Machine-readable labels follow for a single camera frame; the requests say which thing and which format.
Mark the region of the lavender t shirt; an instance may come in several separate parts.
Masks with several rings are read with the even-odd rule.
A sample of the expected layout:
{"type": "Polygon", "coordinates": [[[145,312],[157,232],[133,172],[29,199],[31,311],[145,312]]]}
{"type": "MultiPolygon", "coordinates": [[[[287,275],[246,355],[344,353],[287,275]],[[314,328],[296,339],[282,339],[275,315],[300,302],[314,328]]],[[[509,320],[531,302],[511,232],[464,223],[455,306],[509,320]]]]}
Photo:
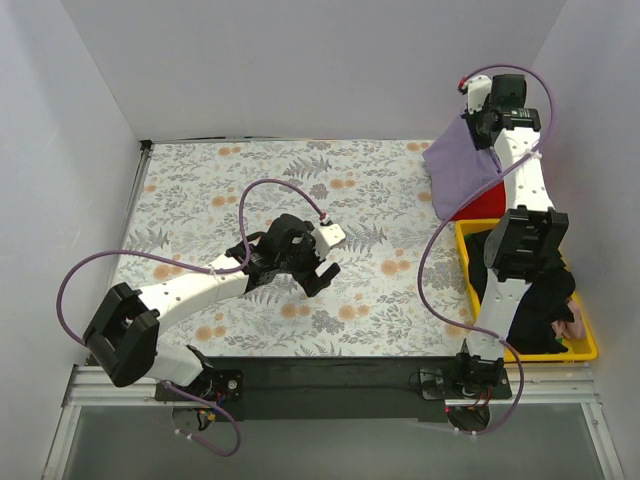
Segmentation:
{"type": "Polygon", "coordinates": [[[466,123],[457,116],[423,152],[431,179],[431,200],[439,220],[462,209],[472,193],[498,177],[500,168],[488,150],[476,150],[466,123]]]}

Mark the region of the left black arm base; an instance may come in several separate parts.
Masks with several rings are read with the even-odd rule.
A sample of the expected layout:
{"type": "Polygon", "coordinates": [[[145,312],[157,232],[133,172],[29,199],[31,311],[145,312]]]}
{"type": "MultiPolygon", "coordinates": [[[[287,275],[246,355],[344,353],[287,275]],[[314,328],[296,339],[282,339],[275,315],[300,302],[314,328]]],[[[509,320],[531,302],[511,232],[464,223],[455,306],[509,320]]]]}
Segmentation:
{"type": "Polygon", "coordinates": [[[238,401],[243,396],[245,375],[240,369],[202,370],[187,367],[167,372],[151,371],[146,374],[146,378],[157,383],[154,398],[158,401],[188,401],[188,398],[163,386],[163,380],[169,381],[175,388],[189,395],[208,401],[217,401],[220,398],[225,401],[238,401]]]}

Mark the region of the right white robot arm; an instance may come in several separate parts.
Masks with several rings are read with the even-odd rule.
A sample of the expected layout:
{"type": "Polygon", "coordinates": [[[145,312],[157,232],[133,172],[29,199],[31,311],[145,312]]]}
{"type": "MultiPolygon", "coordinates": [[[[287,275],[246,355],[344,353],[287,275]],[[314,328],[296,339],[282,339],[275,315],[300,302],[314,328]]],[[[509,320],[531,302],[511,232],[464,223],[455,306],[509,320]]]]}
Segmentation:
{"type": "Polygon", "coordinates": [[[568,229],[546,191],[541,157],[541,121],[526,107],[527,82],[521,74],[464,79],[463,117],[473,145],[495,155],[505,176],[506,210],[490,231],[483,250],[487,283],[475,328],[464,342],[468,363],[452,373],[454,389],[475,397],[489,384],[487,371],[501,369],[517,309],[536,278],[549,269],[568,229]]]}

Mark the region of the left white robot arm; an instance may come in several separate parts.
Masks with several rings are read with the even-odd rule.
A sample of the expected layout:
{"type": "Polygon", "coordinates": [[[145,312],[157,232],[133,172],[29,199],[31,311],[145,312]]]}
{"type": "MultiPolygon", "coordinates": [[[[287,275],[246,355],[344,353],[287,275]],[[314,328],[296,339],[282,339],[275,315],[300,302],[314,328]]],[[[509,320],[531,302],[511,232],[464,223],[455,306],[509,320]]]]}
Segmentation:
{"type": "Polygon", "coordinates": [[[205,273],[186,273],[141,289],[115,285],[83,340],[116,387],[146,377],[169,381],[190,399],[203,399],[220,379],[213,365],[197,348],[166,343],[162,335],[187,317],[266,286],[280,274],[290,275],[307,296],[317,295],[340,267],[332,263],[322,274],[316,270],[345,239],[342,228],[329,220],[313,225],[283,214],[267,231],[249,235],[218,256],[205,273]]]}

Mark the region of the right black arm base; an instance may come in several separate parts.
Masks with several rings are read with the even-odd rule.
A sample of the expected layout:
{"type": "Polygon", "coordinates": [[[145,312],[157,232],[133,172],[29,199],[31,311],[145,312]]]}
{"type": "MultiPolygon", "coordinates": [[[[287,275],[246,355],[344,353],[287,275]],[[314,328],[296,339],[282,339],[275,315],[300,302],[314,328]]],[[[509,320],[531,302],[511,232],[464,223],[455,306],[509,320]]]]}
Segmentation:
{"type": "Polygon", "coordinates": [[[418,370],[418,388],[426,400],[506,400],[512,395],[500,363],[432,363],[418,370]]]}

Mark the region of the folded red t shirt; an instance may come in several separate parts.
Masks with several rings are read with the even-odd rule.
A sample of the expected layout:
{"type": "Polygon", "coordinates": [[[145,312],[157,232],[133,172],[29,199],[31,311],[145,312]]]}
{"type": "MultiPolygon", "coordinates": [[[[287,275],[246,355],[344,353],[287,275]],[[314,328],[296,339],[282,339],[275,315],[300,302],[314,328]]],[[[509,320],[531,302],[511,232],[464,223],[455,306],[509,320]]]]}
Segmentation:
{"type": "Polygon", "coordinates": [[[478,198],[460,209],[454,216],[454,221],[500,218],[506,210],[506,193],[504,183],[487,190],[478,198]]]}

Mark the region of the floral patterned table mat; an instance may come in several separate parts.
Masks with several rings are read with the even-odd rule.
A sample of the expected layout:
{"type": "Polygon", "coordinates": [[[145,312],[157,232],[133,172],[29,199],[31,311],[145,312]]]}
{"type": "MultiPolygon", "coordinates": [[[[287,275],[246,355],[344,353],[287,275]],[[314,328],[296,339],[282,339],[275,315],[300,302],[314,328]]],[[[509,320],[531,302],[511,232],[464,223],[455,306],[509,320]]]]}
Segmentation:
{"type": "Polygon", "coordinates": [[[341,271],[308,297],[287,275],[189,317],[164,336],[212,356],[452,355],[473,322],[452,228],[432,206],[424,140],[158,144],[115,278],[176,277],[266,230],[322,209],[346,234],[341,271]]]}

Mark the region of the black clothes pile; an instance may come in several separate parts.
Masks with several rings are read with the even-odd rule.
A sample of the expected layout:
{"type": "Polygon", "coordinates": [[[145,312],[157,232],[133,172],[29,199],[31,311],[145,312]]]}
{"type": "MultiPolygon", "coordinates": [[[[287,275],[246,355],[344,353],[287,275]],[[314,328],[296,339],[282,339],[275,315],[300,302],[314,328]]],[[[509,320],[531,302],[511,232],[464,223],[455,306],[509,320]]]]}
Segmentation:
{"type": "MultiPolygon", "coordinates": [[[[484,298],[488,273],[484,265],[484,245],[489,231],[465,237],[469,256],[469,279],[480,301],[484,298]]],[[[520,301],[507,341],[519,354],[558,354],[568,351],[556,340],[555,321],[573,321],[568,301],[575,291],[573,275],[559,252],[550,261],[550,269],[540,274],[520,301]]]]}

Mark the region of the pink garment in tray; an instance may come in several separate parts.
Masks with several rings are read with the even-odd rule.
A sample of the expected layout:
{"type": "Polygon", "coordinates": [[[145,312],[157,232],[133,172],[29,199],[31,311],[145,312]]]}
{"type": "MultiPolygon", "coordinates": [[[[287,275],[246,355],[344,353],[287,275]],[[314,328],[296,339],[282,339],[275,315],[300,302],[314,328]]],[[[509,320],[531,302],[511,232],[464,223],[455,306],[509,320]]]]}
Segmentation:
{"type": "Polygon", "coordinates": [[[567,300],[562,317],[552,322],[551,327],[557,339],[584,340],[587,338],[582,309],[573,298],[567,300]]]}

